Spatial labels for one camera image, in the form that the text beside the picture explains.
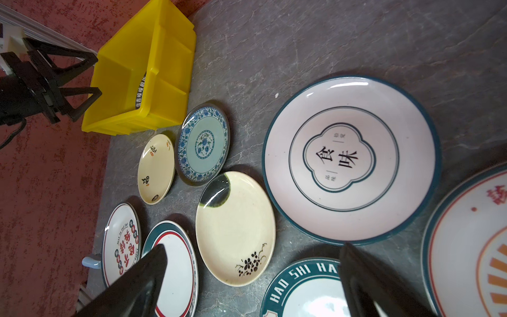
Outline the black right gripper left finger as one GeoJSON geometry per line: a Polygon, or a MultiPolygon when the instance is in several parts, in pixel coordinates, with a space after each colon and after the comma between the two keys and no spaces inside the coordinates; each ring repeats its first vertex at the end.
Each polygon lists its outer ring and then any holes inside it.
{"type": "Polygon", "coordinates": [[[154,316],[167,263],[165,247],[156,245],[75,316],[154,316]]]}

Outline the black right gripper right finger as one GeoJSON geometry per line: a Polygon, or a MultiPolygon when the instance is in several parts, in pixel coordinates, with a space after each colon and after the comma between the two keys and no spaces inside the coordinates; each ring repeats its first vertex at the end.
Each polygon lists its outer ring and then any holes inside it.
{"type": "Polygon", "coordinates": [[[339,274],[351,316],[434,316],[392,270],[352,244],[340,250],[339,274]]]}

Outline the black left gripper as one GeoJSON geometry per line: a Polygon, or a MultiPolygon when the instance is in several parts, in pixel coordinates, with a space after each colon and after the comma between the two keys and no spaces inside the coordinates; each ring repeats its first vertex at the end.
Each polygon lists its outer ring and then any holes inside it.
{"type": "Polygon", "coordinates": [[[77,122],[102,91],[97,87],[60,87],[50,90],[47,101],[47,83],[42,75],[65,85],[94,66],[97,56],[33,38],[25,37],[23,42],[36,68],[20,59],[6,60],[13,73],[1,78],[1,124],[18,124],[37,114],[50,122],[59,122],[58,114],[77,122]]]}

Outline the white plate dark green rim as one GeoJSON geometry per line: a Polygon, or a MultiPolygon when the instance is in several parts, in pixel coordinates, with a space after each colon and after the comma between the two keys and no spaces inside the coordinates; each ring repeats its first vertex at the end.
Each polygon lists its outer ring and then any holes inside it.
{"type": "Polygon", "coordinates": [[[147,74],[145,74],[143,76],[143,78],[141,79],[141,82],[139,84],[139,87],[137,89],[137,94],[136,94],[136,98],[135,98],[135,109],[136,110],[141,108],[143,92],[145,90],[146,76],[147,76],[147,74]]]}

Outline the white plate orange sunburst design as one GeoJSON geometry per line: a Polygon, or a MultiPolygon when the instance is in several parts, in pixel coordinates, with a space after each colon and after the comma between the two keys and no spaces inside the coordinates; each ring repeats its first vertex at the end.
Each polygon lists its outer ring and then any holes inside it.
{"type": "Polygon", "coordinates": [[[438,204],[421,263],[436,315],[506,315],[505,163],[463,181],[438,204]]]}

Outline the white plate with quatrefoil design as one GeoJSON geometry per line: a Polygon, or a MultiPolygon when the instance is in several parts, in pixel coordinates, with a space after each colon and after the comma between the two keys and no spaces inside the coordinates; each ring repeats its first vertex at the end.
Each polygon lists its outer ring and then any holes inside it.
{"type": "Polygon", "coordinates": [[[423,106],[373,77],[336,76],[295,93],[265,135],[262,173],[279,212],[313,239],[377,243],[429,205],[442,151],[423,106]]]}

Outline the blue floral rimmed plate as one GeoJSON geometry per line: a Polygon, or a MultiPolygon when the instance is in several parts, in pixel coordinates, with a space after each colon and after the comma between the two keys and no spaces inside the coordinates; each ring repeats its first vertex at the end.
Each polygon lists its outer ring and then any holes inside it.
{"type": "Polygon", "coordinates": [[[189,186],[206,185],[222,170],[230,143],[230,124],[220,107],[207,102],[194,108],[176,138],[178,176],[189,186]]]}

